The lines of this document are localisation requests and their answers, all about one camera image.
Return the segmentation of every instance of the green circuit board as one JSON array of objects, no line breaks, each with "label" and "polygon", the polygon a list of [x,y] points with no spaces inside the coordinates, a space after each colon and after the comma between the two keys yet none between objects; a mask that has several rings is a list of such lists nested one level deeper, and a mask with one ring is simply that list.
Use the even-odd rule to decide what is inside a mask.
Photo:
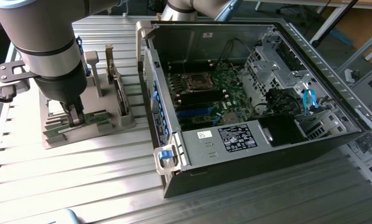
[{"label": "green circuit board", "polygon": [[[206,72],[213,82],[213,88],[210,90],[225,90],[222,98],[214,102],[206,102],[206,108],[210,109],[209,114],[200,116],[178,117],[178,123],[181,126],[205,124],[209,126],[220,126],[228,124],[228,117],[233,117],[233,123],[245,121],[252,115],[252,107],[249,99],[240,84],[237,73],[230,69],[225,63],[218,63],[214,71]],[[185,91],[185,85],[182,84],[182,74],[170,74],[166,76],[166,82],[169,86],[169,93],[173,100],[173,105],[177,110],[178,102],[177,96],[180,92]]]}]

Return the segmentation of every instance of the warning label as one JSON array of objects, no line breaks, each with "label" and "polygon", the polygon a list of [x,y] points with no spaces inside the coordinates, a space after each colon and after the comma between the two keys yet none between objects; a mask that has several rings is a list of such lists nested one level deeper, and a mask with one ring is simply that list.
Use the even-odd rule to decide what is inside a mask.
[{"label": "warning label", "polygon": [[246,125],[218,128],[217,130],[228,152],[234,152],[257,146]]}]

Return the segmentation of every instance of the white label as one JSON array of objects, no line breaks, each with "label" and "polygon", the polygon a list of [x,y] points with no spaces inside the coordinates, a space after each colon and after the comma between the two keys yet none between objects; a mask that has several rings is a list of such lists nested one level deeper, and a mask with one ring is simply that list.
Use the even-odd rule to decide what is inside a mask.
[{"label": "white label", "polygon": [[197,132],[197,136],[200,139],[212,137],[210,131]]},{"label": "white label", "polygon": [[202,38],[210,38],[213,36],[213,33],[202,33]]}]

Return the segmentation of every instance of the motherboard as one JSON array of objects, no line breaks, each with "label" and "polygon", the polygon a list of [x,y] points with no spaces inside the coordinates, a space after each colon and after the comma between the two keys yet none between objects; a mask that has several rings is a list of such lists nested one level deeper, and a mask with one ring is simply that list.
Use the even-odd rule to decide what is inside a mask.
[{"label": "motherboard", "polygon": [[182,131],[246,121],[250,100],[229,63],[212,71],[166,74],[166,84]]}]

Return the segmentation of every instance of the label sticker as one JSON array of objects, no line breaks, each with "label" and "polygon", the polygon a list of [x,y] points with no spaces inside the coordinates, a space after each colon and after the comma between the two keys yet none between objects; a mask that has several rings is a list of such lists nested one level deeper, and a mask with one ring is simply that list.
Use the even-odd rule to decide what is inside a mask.
[{"label": "label sticker", "polygon": [[238,150],[257,147],[246,125],[218,128],[217,131],[228,152],[236,152]]},{"label": "label sticker", "polygon": [[197,136],[200,139],[212,137],[210,131],[197,132]]},{"label": "label sticker", "polygon": [[210,38],[213,37],[213,33],[202,33],[202,38]]}]

